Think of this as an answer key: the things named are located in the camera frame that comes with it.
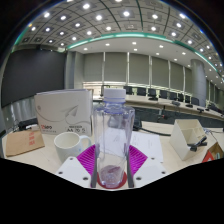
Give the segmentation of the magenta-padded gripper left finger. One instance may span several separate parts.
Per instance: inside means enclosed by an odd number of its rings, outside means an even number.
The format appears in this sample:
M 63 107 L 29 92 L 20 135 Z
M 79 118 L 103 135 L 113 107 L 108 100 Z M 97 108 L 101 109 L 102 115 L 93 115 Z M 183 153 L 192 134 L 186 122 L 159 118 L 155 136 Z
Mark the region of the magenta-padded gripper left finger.
M 77 157 L 68 157 L 56 175 L 84 188 L 95 188 L 97 168 L 95 146 L 92 145 Z

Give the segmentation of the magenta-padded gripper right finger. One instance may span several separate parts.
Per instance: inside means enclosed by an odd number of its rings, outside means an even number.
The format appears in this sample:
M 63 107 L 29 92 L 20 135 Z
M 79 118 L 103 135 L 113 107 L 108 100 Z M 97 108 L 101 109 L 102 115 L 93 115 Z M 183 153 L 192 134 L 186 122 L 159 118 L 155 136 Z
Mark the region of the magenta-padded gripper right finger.
M 166 169 L 154 157 L 147 157 L 143 152 L 129 147 L 127 162 L 127 181 L 129 188 L 140 188 L 167 175 Z

